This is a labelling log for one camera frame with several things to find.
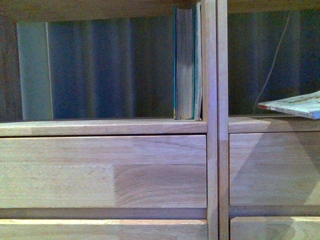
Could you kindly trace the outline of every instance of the cable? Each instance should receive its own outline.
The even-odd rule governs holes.
[[[267,86],[267,84],[268,84],[268,82],[269,82],[269,79],[270,79],[270,76],[271,76],[271,74],[272,74],[272,71],[274,70],[275,63],[276,63],[277,56],[278,56],[278,52],[279,52],[281,43],[282,43],[282,41],[283,41],[283,39],[284,39],[284,36],[285,36],[285,34],[286,34],[286,31],[287,31],[287,28],[288,28],[288,25],[289,25],[290,16],[291,16],[291,12],[289,12],[288,17],[287,17],[287,19],[286,19],[286,23],[285,23],[285,26],[284,26],[282,35],[281,35],[281,37],[280,37],[278,46],[277,46],[277,48],[276,48],[276,50],[275,50],[275,54],[274,54],[274,57],[273,57],[273,61],[272,61],[272,65],[271,65],[271,68],[270,68],[270,70],[269,70],[269,73],[268,73],[268,75],[267,75],[267,77],[266,77],[266,79],[265,79],[265,82],[264,82],[264,84],[263,84],[263,87],[262,87],[261,91],[259,92],[257,98],[256,98],[255,101],[254,101],[253,113],[255,113],[255,111],[256,111],[256,106],[257,106],[257,104],[258,104],[258,101],[259,101],[262,93],[264,92],[264,90],[265,90],[265,88],[266,88],[266,86]]]

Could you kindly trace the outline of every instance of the wood grain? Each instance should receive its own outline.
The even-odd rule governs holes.
[[[0,208],[205,208],[206,136],[0,138]]]
[[[207,123],[174,119],[59,120],[0,123],[0,137],[202,134]]]
[[[318,206],[320,132],[230,134],[232,206]]]
[[[228,9],[217,0],[217,134],[219,239],[229,240]]]
[[[229,133],[320,131],[320,121],[298,116],[229,117]]]
[[[0,122],[21,121],[23,113],[17,27],[14,21],[1,14],[0,36]]]
[[[218,115],[216,0],[201,1],[203,120],[207,125],[208,239],[218,239]]]
[[[228,0],[228,13],[319,9],[319,0]]]
[[[205,220],[0,220],[11,240],[206,240]]]
[[[236,217],[231,240],[316,240],[320,217]]]
[[[173,15],[175,5],[192,0],[6,0],[0,15],[17,21],[52,22]]]

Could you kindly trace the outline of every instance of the wooden drawer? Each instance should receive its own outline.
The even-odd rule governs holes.
[[[205,220],[0,220],[1,239],[207,240]]]
[[[236,217],[230,240],[318,240],[320,217]]]
[[[230,134],[231,206],[320,206],[320,132]]]
[[[0,208],[206,208],[205,135],[0,138]]]

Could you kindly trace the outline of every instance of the wooden shelf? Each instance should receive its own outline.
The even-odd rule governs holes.
[[[57,120],[0,123],[0,137],[204,134],[207,123],[174,119]]]
[[[229,133],[276,133],[320,131],[320,120],[298,116],[229,117]]]
[[[5,0],[0,16],[15,21],[53,22],[173,15],[185,0]]]
[[[319,0],[228,0],[228,13],[319,9]]]

